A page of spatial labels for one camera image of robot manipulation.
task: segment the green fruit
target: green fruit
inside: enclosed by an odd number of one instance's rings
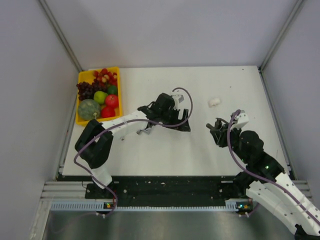
[[[108,94],[104,91],[96,91],[93,96],[93,100],[95,100],[98,104],[104,104],[107,96]]]
[[[118,88],[115,85],[111,85],[110,87],[108,87],[107,93],[109,95],[111,94],[118,95]]]
[[[78,106],[78,115],[83,120],[97,119],[100,117],[101,109],[99,103],[92,99],[85,99]]]

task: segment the metal frame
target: metal frame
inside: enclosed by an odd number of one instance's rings
[[[60,43],[62,44],[63,48],[65,49],[67,55],[69,56],[70,60],[72,61],[73,65],[77,69],[78,72],[83,71],[77,57],[75,56],[74,52],[70,44],[68,43],[65,35],[63,34],[61,28],[59,27],[50,7],[48,6],[46,0],[37,0],[41,9],[43,10],[44,14],[46,15],[49,23],[51,24],[53,31],[56,33],[57,38],[59,39]],[[272,57],[274,56],[275,52],[279,48],[280,44],[282,43],[283,39],[285,38],[286,34],[290,30],[291,25],[293,24],[294,20],[297,18],[298,14],[300,13],[301,9],[303,8],[306,0],[297,0],[290,15],[288,16],[286,22],[284,23],[283,27],[281,28],[277,38],[275,39],[274,43],[272,44],[270,50],[266,54],[261,66],[259,67],[259,73],[261,76],[262,84],[265,89],[266,97],[271,109],[272,117],[275,122],[276,130],[278,132],[278,136],[280,139],[280,143],[282,149],[284,151],[284,156],[287,160],[288,165],[291,164],[290,162],[290,153],[286,147],[286,140],[284,138],[284,134],[282,131],[281,124],[279,122],[279,115],[276,112],[275,104],[270,96],[270,91],[268,88],[268,82],[264,76],[263,71],[268,66],[268,63],[271,61]],[[67,117],[69,120],[67,128],[66,128],[66,136],[59,149],[59,160],[57,160],[56,168],[54,169],[53,179],[55,180],[59,173],[61,173],[64,167],[64,161],[67,154],[67,149],[69,146],[69,142],[71,139],[72,128],[74,125],[74,118],[75,118],[75,102],[72,105],[72,110],[70,111],[70,116]],[[303,194],[309,199],[312,199],[312,195],[310,193],[310,189],[308,186],[307,181],[304,180],[295,180],[293,181],[294,184],[302,191]],[[37,213],[34,219],[33,227],[31,229],[31,233],[29,235],[29,239],[31,240],[42,240],[43,235],[45,232],[46,223],[48,220],[49,212],[51,209],[52,204],[57,203],[57,201],[64,201],[64,202],[76,202],[76,203],[88,203],[88,201],[92,202],[92,199],[87,200],[85,199],[86,194],[86,186],[87,184],[92,183],[91,181],[81,182],[81,181],[48,181],[45,183],[42,195],[40,197],[40,202],[38,205]],[[105,199],[104,202],[112,201],[111,199]]]

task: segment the gray wall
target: gray wall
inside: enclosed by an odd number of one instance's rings
[[[260,65],[295,0],[47,0],[82,68]]]
[[[52,176],[77,72],[37,1],[0,1],[0,30],[0,238],[21,240]]]
[[[299,178],[320,207],[320,1],[308,0],[265,75]]]

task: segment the yellow tray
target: yellow tray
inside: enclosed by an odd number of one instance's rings
[[[118,83],[117,88],[118,88],[119,107],[114,109],[115,110],[115,116],[106,117],[106,118],[99,117],[99,118],[96,119],[98,122],[110,121],[110,120],[122,117],[124,115],[123,114],[123,110],[122,110],[121,80],[120,80],[119,68],[117,66],[114,66],[114,67],[108,67],[107,70],[108,70],[108,72],[112,72],[112,73],[116,73],[117,74],[117,83]],[[87,82],[87,83],[90,83],[90,84],[93,83],[94,79],[95,79],[93,73],[94,73],[94,70],[80,72],[79,76],[78,76],[78,83],[82,83],[82,82]],[[82,125],[82,126],[86,126],[89,121],[83,120],[78,115],[78,106],[79,106],[80,103],[81,103],[81,101],[79,100],[79,95],[77,95],[77,97],[76,97],[75,123],[79,124],[79,125]]]

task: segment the white table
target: white table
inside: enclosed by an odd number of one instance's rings
[[[112,143],[107,160],[113,176],[230,176],[240,172],[227,148],[216,146],[206,123],[215,118],[230,120],[237,109],[245,110],[250,122],[243,130],[256,131],[264,150],[288,172],[275,123],[256,66],[122,68],[124,114],[156,100],[160,93],[175,87],[186,88],[194,103],[189,125],[191,132],[155,126],[150,135],[128,134]],[[221,104],[208,107],[208,100],[219,97]],[[190,108],[185,95],[181,107]],[[74,125],[62,174],[87,176],[73,163],[75,143],[84,127]]]

